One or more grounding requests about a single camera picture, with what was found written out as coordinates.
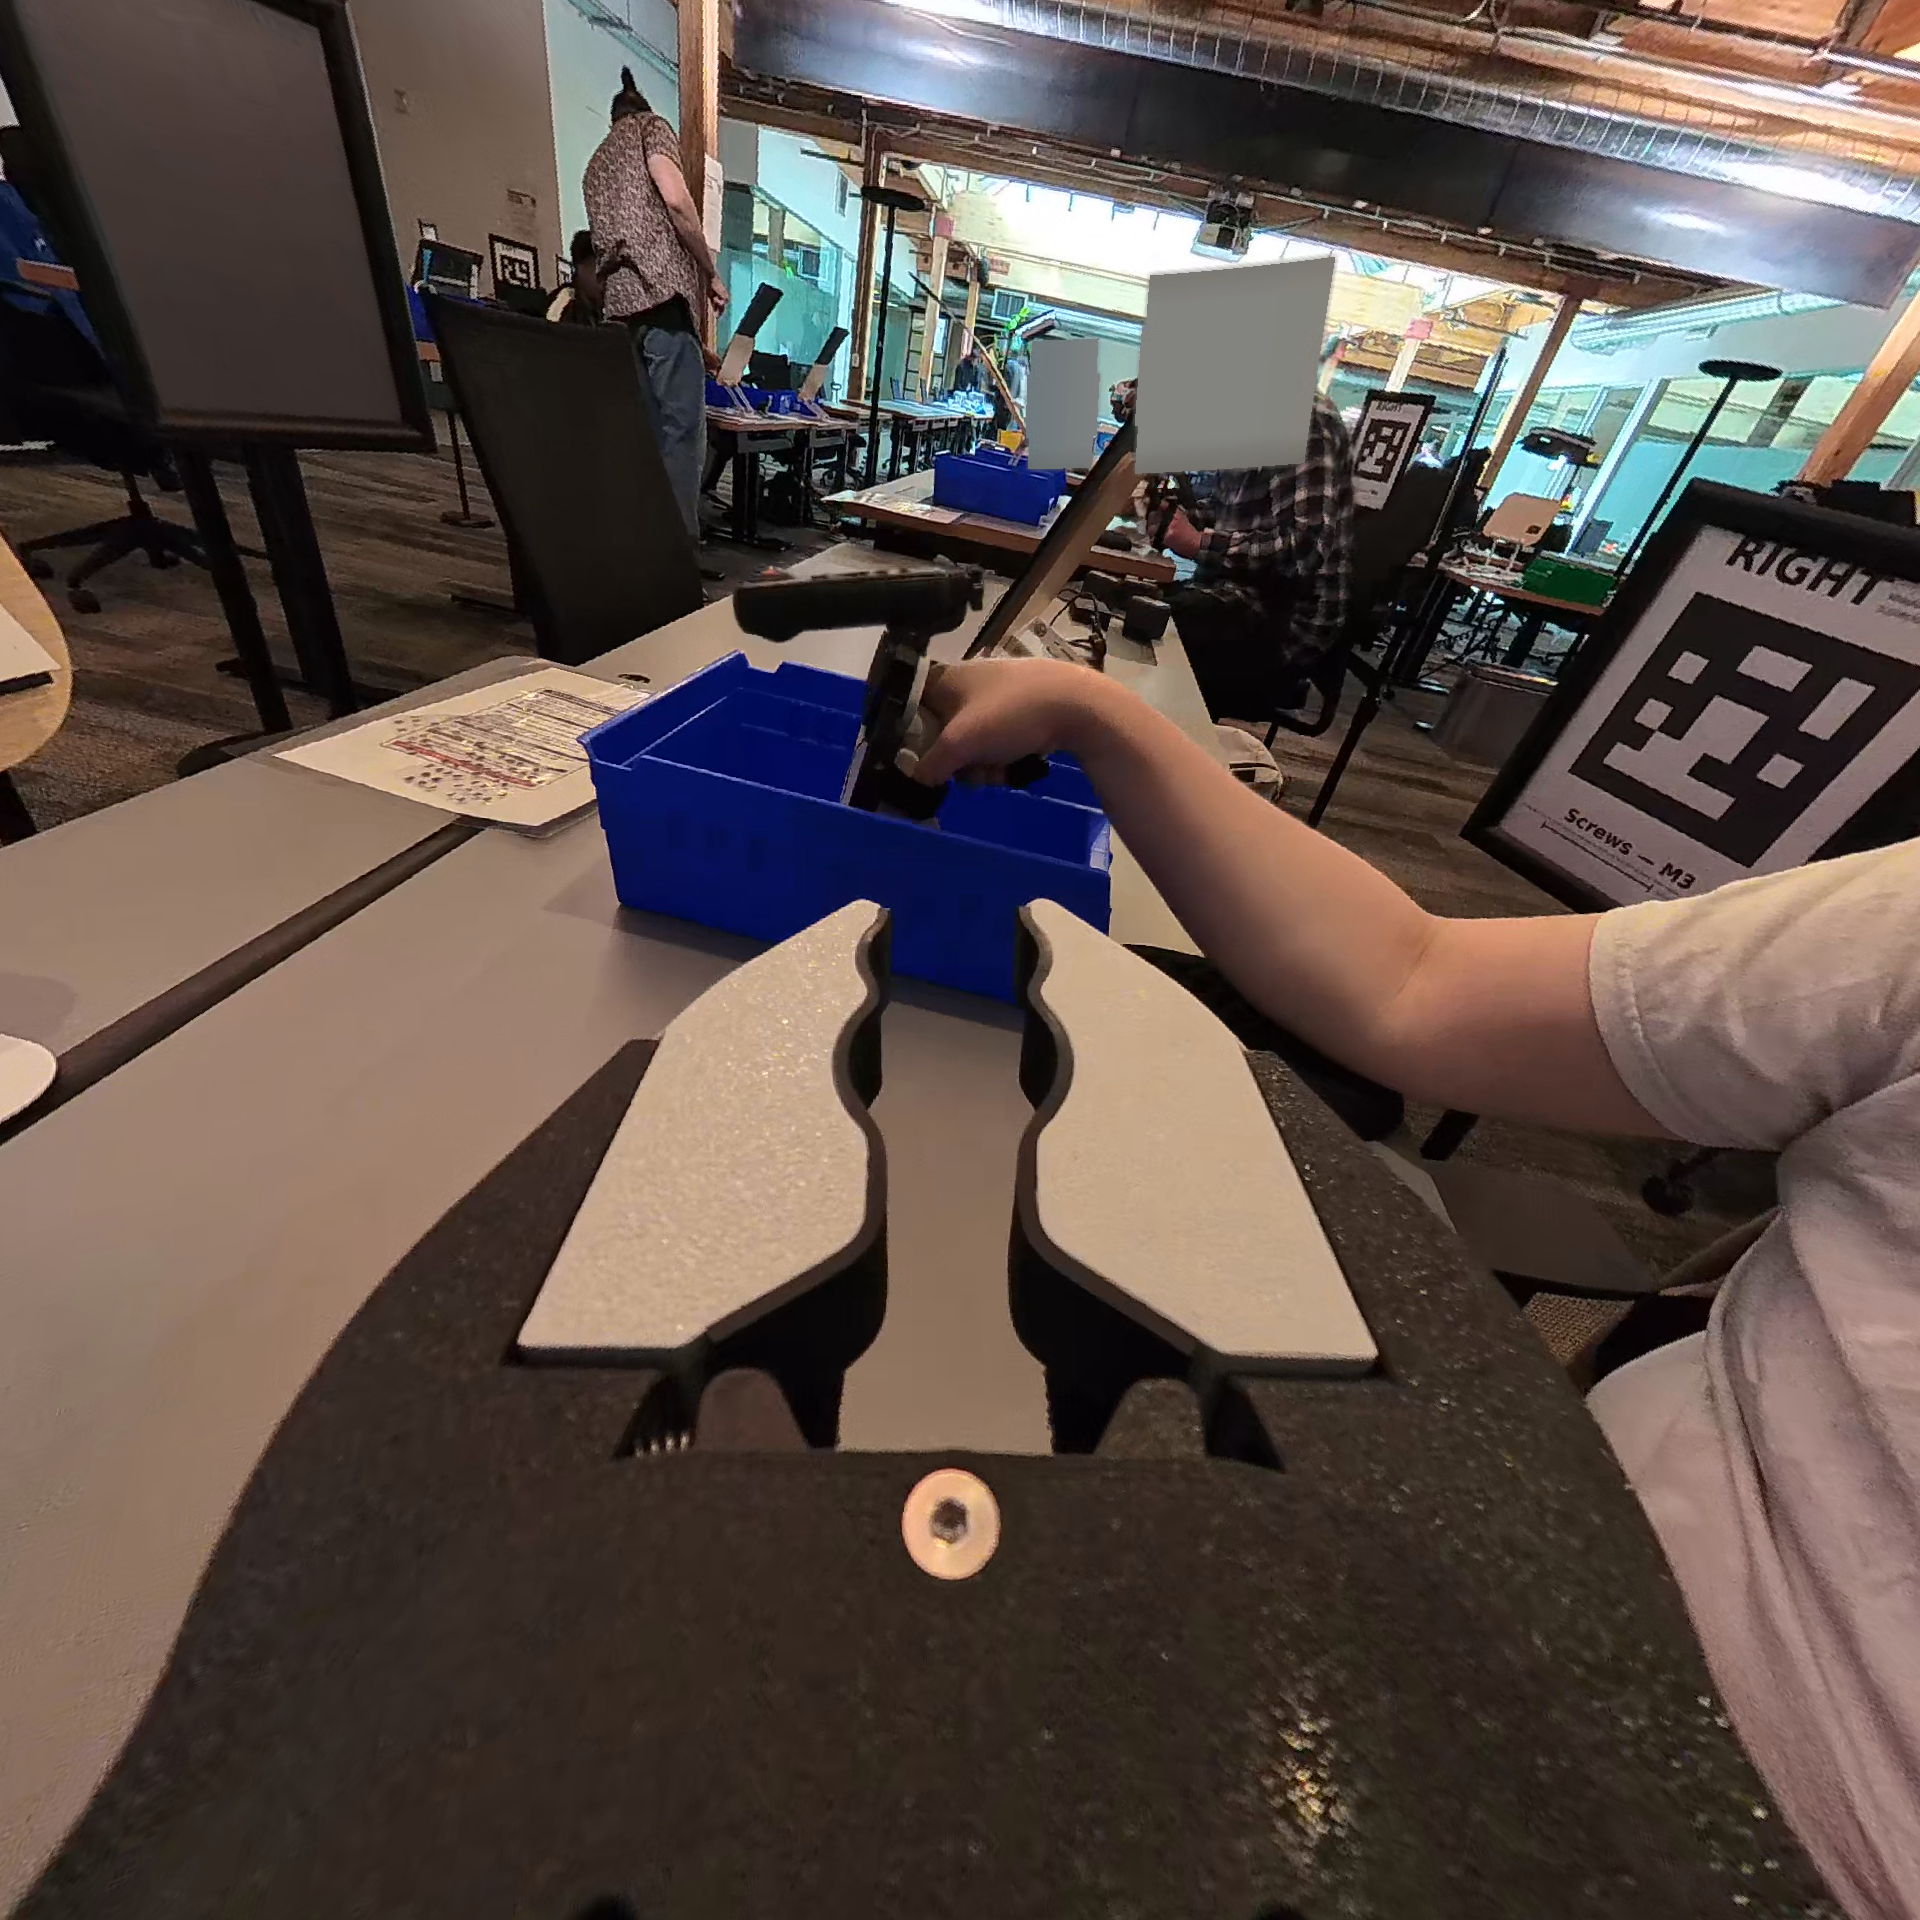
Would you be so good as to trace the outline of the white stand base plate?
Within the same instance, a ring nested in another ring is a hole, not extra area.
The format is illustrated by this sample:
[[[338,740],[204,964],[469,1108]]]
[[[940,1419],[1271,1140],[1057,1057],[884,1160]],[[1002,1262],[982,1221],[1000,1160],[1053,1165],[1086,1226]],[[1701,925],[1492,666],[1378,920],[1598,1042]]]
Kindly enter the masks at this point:
[[[13,773],[60,734],[73,701],[73,664],[57,614],[10,542],[2,542],[2,609],[13,612],[63,669],[50,689],[2,697],[2,843],[10,848],[36,830],[16,790]],[[57,1059],[48,1046],[6,1034],[2,1038],[2,1123],[13,1123],[48,1094],[55,1076]]]

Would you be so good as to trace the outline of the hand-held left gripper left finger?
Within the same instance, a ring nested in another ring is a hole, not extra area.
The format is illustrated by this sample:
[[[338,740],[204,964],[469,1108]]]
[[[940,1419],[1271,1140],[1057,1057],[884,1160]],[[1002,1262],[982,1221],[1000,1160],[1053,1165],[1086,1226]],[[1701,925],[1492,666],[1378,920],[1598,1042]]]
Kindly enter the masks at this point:
[[[886,1307],[872,1102],[894,916],[834,907],[658,1038],[517,1333],[532,1365],[628,1365],[698,1401],[767,1376],[800,1442],[838,1445]]]

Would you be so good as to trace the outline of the framed marker sign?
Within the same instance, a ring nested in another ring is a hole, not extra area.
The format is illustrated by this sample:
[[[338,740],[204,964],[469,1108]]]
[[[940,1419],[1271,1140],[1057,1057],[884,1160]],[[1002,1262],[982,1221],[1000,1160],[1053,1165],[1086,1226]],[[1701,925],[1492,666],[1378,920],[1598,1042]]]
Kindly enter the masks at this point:
[[[1914,837],[1917,532],[1689,482],[1462,840],[1601,913]]]

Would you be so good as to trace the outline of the dark board on white stand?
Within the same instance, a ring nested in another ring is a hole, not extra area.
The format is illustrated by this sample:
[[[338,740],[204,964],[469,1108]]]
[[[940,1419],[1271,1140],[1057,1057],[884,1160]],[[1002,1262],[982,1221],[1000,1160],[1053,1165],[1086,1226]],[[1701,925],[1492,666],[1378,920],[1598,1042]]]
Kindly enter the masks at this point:
[[[1057,590],[1066,588],[1081,568],[1089,564],[1096,539],[1133,496],[1135,433],[1135,419],[1126,419],[1117,428],[1084,485],[1047,531],[1023,574],[1007,588],[966,644],[966,660],[994,653],[1037,609],[1045,609]]]

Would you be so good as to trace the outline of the grey metal bin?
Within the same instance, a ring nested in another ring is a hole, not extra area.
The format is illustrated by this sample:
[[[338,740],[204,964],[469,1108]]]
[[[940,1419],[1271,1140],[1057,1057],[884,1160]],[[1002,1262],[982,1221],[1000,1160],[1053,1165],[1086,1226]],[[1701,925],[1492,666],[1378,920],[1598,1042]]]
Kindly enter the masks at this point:
[[[1519,747],[1554,693],[1549,676],[1471,664],[1452,686],[1431,738],[1454,760],[1498,766]]]

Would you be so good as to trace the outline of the wooden top work table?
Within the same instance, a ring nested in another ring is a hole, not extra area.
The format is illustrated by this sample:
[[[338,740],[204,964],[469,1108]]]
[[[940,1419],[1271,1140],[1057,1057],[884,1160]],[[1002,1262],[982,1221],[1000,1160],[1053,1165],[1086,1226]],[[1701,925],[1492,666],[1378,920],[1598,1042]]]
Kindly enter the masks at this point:
[[[976,562],[1002,577],[1020,574],[1039,552],[1052,520],[1023,524],[936,508],[932,474],[913,472],[876,488],[850,488],[820,500],[829,522],[852,522],[877,545]]]

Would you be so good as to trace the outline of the blue striped jacket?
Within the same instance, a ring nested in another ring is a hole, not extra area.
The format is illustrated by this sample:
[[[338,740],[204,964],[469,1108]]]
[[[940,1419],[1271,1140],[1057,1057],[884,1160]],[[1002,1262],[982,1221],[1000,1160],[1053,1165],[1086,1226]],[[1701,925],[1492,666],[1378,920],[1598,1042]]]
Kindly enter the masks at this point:
[[[40,390],[93,390],[109,371],[79,301],[74,274],[57,258],[36,213],[2,181],[2,442],[42,442],[31,428]]]

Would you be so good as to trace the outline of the black framed easel board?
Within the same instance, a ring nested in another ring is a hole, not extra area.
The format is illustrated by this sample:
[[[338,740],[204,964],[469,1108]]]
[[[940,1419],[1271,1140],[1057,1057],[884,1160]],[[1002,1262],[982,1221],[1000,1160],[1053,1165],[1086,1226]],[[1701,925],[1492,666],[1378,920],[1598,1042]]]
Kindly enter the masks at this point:
[[[257,731],[295,731],[212,466],[246,478],[295,686],[344,652],[298,456],[432,450],[348,5],[4,3],[4,89],[127,424],[164,449]]]

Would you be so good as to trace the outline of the blue plastic bin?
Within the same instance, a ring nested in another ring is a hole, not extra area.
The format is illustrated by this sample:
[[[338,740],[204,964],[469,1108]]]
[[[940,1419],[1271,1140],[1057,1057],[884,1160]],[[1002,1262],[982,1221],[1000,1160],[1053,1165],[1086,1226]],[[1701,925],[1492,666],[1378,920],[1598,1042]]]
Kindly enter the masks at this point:
[[[949,785],[930,822],[840,802],[862,681],[743,653],[582,736],[617,899],[778,945],[850,900],[894,920],[894,971],[1010,1001],[1016,916],[1113,923],[1113,834],[1069,756],[1026,789]]]
[[[935,508],[1026,528],[1042,526],[1066,492],[1065,472],[1031,466],[997,446],[936,453],[930,472]]]

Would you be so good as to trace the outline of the silver ventilation duct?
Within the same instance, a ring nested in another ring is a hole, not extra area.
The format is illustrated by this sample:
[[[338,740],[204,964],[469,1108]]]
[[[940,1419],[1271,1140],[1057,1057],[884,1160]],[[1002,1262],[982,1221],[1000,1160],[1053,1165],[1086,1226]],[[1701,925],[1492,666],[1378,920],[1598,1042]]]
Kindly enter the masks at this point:
[[[1726,18],[1606,14],[1593,32],[1510,5],[964,5],[969,18],[1236,80],[1422,80],[1668,129],[1914,146],[1914,66],[1829,60]]]

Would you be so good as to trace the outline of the black floor stand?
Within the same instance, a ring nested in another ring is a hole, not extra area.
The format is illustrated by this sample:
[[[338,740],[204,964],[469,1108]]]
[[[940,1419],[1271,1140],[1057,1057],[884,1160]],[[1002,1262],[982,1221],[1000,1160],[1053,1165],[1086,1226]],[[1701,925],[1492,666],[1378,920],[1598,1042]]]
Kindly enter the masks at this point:
[[[1502,382],[1502,372],[1504,372],[1504,362],[1506,362],[1506,347],[1502,347],[1502,350],[1494,354],[1492,371],[1489,371],[1489,376],[1482,379],[1482,390],[1481,390],[1481,394],[1479,394],[1479,398],[1476,398],[1476,408],[1473,408],[1473,412],[1471,412],[1471,421],[1469,421],[1469,428],[1466,428],[1466,435],[1464,435],[1464,440],[1462,440],[1462,449],[1461,449],[1461,453],[1457,453],[1457,456],[1462,456],[1464,450],[1471,450],[1471,449],[1476,449],[1476,446],[1479,446],[1481,424],[1482,424],[1482,419],[1487,417],[1487,412],[1489,412],[1489,408],[1492,408],[1492,400],[1494,400],[1494,396],[1497,396],[1497,388],[1498,388],[1498,382]],[[1356,756],[1356,749],[1358,749],[1358,746],[1360,746],[1360,740],[1361,740],[1365,731],[1373,725],[1373,721],[1378,717],[1381,708],[1385,707],[1385,697],[1386,697],[1386,693],[1391,693],[1391,689],[1393,689],[1393,674],[1396,674],[1396,668],[1391,666],[1391,659],[1393,659],[1391,649],[1393,649],[1400,640],[1405,640],[1405,637],[1410,637],[1410,636],[1413,636],[1415,614],[1420,612],[1420,606],[1424,603],[1424,600],[1426,600],[1428,590],[1437,585],[1437,562],[1439,562],[1439,557],[1445,557],[1445,553],[1447,553],[1447,548],[1449,548],[1449,539],[1447,539],[1442,547],[1436,547],[1436,548],[1432,548],[1432,553],[1431,553],[1428,557],[1422,557],[1422,560],[1416,562],[1416,568],[1413,570],[1413,574],[1410,574],[1410,578],[1408,578],[1408,588],[1410,588],[1413,593],[1408,595],[1408,601],[1405,601],[1405,606],[1402,606],[1402,612],[1400,612],[1400,624],[1398,624],[1398,633],[1396,633],[1396,637],[1386,640],[1385,644],[1376,646],[1376,649],[1368,653],[1368,659],[1372,659],[1372,660],[1383,660],[1383,666],[1385,666],[1385,684],[1383,684],[1383,690],[1381,690],[1378,696],[1366,696],[1366,693],[1361,690],[1361,686],[1360,686],[1360,699],[1358,699],[1358,707],[1353,708],[1353,716],[1351,716],[1351,722],[1349,722],[1349,728],[1345,728],[1345,734],[1344,734],[1344,738],[1338,740],[1336,753],[1334,753],[1334,756],[1333,756],[1333,762],[1330,762],[1330,766],[1327,766],[1327,770],[1326,770],[1326,776],[1322,776],[1322,782],[1321,782],[1321,787],[1318,787],[1318,789],[1317,789],[1317,793],[1313,793],[1311,808],[1309,808],[1309,811],[1306,811],[1306,816],[1305,816],[1305,822],[1306,822],[1309,827],[1321,825],[1321,820],[1326,819],[1327,808],[1330,808],[1330,802],[1333,802],[1333,795],[1334,795],[1334,790],[1336,790],[1336,787],[1338,787],[1341,778],[1345,776],[1345,770],[1349,770],[1349,766],[1351,766],[1351,762],[1353,762],[1353,756]]]

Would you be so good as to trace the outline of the laminated barcode sheet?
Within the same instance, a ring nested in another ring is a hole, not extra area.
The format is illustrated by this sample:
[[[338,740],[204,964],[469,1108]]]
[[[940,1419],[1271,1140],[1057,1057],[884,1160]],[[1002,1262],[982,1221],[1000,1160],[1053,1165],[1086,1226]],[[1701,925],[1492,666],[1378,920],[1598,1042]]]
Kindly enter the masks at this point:
[[[647,681],[544,666],[298,742],[279,760],[469,822],[546,832],[594,802],[584,736],[653,696]]]

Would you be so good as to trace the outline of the person's right hand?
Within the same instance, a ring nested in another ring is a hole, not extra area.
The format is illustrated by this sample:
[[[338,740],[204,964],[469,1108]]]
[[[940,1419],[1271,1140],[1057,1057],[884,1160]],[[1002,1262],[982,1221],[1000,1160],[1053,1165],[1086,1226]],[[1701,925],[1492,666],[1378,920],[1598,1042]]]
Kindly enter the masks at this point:
[[[978,659],[935,666],[924,686],[912,778],[940,787],[1010,776],[1021,762],[1066,754],[1094,780],[1130,707],[1125,689],[1073,664]]]

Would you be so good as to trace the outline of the person's right forearm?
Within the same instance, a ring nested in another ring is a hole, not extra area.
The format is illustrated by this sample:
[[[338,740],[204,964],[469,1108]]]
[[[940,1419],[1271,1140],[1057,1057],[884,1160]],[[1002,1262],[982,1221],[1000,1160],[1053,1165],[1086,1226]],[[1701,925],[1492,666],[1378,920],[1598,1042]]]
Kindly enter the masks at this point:
[[[1447,920],[1088,681],[1062,736],[1119,842],[1261,1016],[1410,1102],[1660,1139],[1593,1011],[1593,916]]]

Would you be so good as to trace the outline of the black floor lamp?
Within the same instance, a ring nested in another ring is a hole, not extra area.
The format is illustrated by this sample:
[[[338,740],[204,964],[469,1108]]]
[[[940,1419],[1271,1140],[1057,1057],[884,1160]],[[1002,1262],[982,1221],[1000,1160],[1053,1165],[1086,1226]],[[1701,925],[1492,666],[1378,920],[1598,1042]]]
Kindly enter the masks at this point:
[[[1668,502],[1672,500],[1676,492],[1681,488],[1685,478],[1689,476],[1693,458],[1702,450],[1705,442],[1712,437],[1721,412],[1727,404],[1727,398],[1735,396],[1740,387],[1750,387],[1758,382],[1775,382],[1783,371],[1768,363],[1754,363],[1748,360],[1732,360],[1732,356],[1717,356],[1701,362],[1695,369],[1702,377],[1712,377],[1719,382],[1719,390],[1712,398],[1708,414],[1695,426],[1689,444],[1676,459],[1672,469],[1668,472],[1660,494],[1652,499],[1648,514],[1633,534],[1632,545],[1625,548],[1620,564],[1616,570],[1618,582],[1626,578],[1632,568],[1639,562],[1648,537],[1656,531],[1662,514],[1666,513]]]
[[[857,336],[857,396],[872,403],[880,396],[880,362],[892,301],[894,258],[900,218],[926,211],[921,194],[896,182],[862,186],[862,258],[863,285]]]

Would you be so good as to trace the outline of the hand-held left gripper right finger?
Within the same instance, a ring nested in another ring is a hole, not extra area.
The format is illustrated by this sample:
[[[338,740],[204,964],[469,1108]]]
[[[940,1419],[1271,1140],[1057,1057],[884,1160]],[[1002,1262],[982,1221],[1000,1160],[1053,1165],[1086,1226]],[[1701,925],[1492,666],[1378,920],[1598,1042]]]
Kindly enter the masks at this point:
[[[1250,1052],[1182,981],[1053,900],[1020,910],[1016,1334],[1055,1449],[1138,1385],[1204,1438],[1240,1384],[1360,1380],[1378,1344]]]

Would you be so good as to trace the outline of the black office chair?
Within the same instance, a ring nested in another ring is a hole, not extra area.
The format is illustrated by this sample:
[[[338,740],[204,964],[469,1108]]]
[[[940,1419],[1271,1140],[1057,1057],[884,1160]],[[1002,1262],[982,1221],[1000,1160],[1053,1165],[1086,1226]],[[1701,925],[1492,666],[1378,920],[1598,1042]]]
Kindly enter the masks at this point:
[[[628,334],[437,293],[422,310],[538,657],[582,666],[702,611]]]
[[[1281,690],[1281,710],[1264,725],[1265,747],[1280,731],[1330,731],[1349,681],[1372,697],[1383,690],[1385,664],[1368,653],[1396,637],[1416,562],[1473,514],[1487,458],[1487,449],[1471,449],[1447,466],[1408,465],[1381,510],[1358,510],[1344,627],[1306,680]]]

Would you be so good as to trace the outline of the far work table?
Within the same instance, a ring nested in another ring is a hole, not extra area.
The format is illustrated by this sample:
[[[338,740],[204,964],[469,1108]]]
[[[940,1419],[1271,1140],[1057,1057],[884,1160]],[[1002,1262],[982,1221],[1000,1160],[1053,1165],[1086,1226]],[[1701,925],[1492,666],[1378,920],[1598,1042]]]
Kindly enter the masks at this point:
[[[767,520],[767,496],[777,494],[790,531],[814,532],[829,520],[828,496],[850,481],[852,442],[855,429],[832,419],[706,404],[706,474],[727,482],[727,500],[720,520],[704,516],[704,537],[784,553],[788,542]]]

